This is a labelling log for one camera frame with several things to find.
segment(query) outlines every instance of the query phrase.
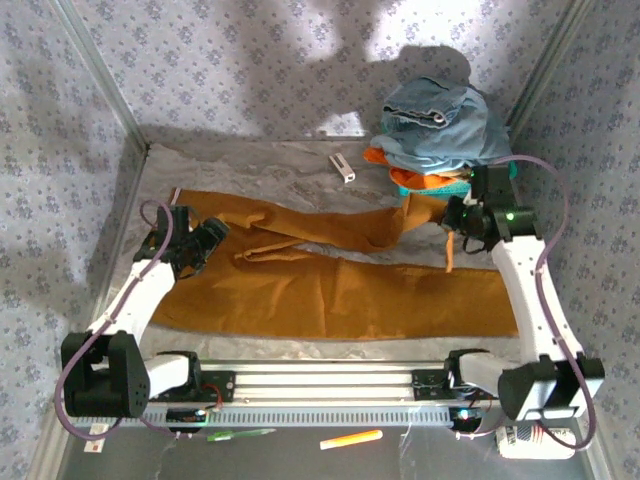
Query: green pen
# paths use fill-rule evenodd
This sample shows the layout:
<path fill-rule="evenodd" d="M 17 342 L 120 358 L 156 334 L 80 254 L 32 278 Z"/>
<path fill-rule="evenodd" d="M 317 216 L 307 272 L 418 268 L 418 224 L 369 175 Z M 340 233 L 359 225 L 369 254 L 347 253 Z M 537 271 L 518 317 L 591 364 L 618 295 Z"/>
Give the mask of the green pen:
<path fill-rule="evenodd" d="M 209 435 L 207 437 L 207 442 L 223 442 L 225 440 L 242 437 L 259 437 L 260 435 L 267 435 L 275 431 L 275 428 L 260 428 L 258 430 L 245 430 L 240 432 L 217 432 L 213 435 Z"/>

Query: floral wallpaper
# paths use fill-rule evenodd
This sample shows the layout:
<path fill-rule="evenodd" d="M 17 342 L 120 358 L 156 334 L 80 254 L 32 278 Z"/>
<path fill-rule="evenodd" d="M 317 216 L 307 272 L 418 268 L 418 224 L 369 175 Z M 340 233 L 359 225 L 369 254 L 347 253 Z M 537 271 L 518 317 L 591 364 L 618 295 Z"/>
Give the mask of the floral wallpaper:
<path fill-rule="evenodd" d="M 140 155 L 46 1 L 0 5 L 0 478 L 24 478 Z"/>
<path fill-rule="evenodd" d="M 420 74 L 506 117 L 567 0 L 77 0 L 150 142 L 378 130 Z"/>
<path fill-rule="evenodd" d="M 596 2 L 522 138 L 521 153 L 566 177 L 571 220 L 551 267 L 567 317 L 587 351 L 605 362 L 597 396 L 620 456 L 640 478 L 640 4 Z M 560 191 L 527 169 L 525 197 L 551 231 Z"/>

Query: denim jeans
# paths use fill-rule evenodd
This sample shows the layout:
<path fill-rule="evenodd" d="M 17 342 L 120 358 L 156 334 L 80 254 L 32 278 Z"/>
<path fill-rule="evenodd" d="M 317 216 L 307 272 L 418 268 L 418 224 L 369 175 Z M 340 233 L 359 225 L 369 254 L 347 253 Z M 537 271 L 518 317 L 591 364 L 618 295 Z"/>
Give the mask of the denim jeans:
<path fill-rule="evenodd" d="M 396 89 L 371 139 L 387 161 L 422 175 L 486 165 L 511 155 L 507 128 L 472 87 L 421 77 Z"/>

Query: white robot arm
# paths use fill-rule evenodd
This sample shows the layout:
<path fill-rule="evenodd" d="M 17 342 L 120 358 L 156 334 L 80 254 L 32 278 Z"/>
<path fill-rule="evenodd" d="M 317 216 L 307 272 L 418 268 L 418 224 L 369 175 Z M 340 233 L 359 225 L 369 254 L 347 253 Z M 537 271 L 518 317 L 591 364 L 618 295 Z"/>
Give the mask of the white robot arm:
<path fill-rule="evenodd" d="M 599 359 L 584 355 L 565 318 L 546 261 L 539 263 L 545 242 L 537 232 L 535 215 L 530 208 L 517 205 L 506 165 L 474 168 L 471 186 L 466 201 L 449 200 L 443 225 L 482 241 L 483 250 L 491 253 L 518 326 L 521 364 L 483 351 L 452 352 L 451 384 L 472 385 L 498 397 L 505 414 L 514 421 L 580 416 L 588 400 L 580 386 L 582 379 L 570 364 L 577 364 L 590 397 L 604 380 L 604 368 Z"/>
<path fill-rule="evenodd" d="M 537 235 L 535 216 L 530 209 L 516 205 L 506 167 L 477 167 L 473 172 L 471 202 L 452 197 L 442 223 L 483 241 L 484 249 L 491 252 L 514 310 L 522 355 L 521 363 L 515 364 L 482 350 L 451 352 L 446 362 L 449 387 L 475 387 L 498 397 L 504 412 L 514 421 L 579 416 L 585 410 L 585 396 L 558 343 L 560 338 L 550 328 L 536 289 L 536 262 L 545 243 Z M 209 219 L 189 232 L 188 207 L 172 207 L 172 215 L 173 237 L 162 261 L 131 291 L 117 322 L 71 370 L 64 385 L 65 406 L 71 416 L 139 417 L 155 396 L 176 387 L 198 387 L 199 362 L 194 353 L 165 352 L 143 361 L 139 344 L 153 312 L 183 269 L 203 268 L 228 230 L 222 222 Z M 158 229 L 136 254 L 125 286 L 104 315 L 87 332 L 72 333 L 65 339 L 63 364 L 111 318 L 127 287 L 139 278 L 153 256 L 151 237 L 166 235 L 163 225 L 166 227 L 166 222 L 159 221 Z M 541 282 L 551 315 L 593 396 L 604 380 L 602 362 L 585 357 L 564 317 L 546 264 Z M 482 285 L 478 288 L 481 294 Z M 105 357 L 108 368 L 96 369 L 94 366 Z"/>
<path fill-rule="evenodd" d="M 127 281 L 107 310 L 86 332 L 71 333 L 62 343 L 62 363 L 66 366 L 105 322 L 114 321 L 80 357 L 65 381 L 65 408 L 71 416 L 137 418 L 144 413 L 149 399 L 176 387 L 198 386 L 200 366 L 194 353 L 164 352 L 143 361 L 140 340 L 154 311 L 183 271 L 191 268 L 196 273 L 204 268 L 229 229 L 213 218 L 190 231 L 188 207 L 174 206 L 170 211 L 173 222 L 168 222 L 166 213 L 158 209 L 158 228 L 136 253 Z M 149 268 L 170 223 L 168 247 Z M 119 306 L 117 318 L 113 318 Z"/>

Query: orange pants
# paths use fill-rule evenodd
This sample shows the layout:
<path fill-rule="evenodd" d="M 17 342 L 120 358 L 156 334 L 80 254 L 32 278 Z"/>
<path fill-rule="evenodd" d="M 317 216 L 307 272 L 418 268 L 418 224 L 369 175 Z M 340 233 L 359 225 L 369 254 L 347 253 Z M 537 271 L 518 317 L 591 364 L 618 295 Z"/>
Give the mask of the orange pants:
<path fill-rule="evenodd" d="M 305 214 L 248 198 L 182 191 L 179 203 L 231 231 L 204 271 L 177 285 L 153 322 L 192 331 L 301 339 L 513 336 L 493 270 L 375 265 L 294 248 L 317 242 L 365 253 L 439 222 L 445 204 L 421 195 L 399 208 Z"/>

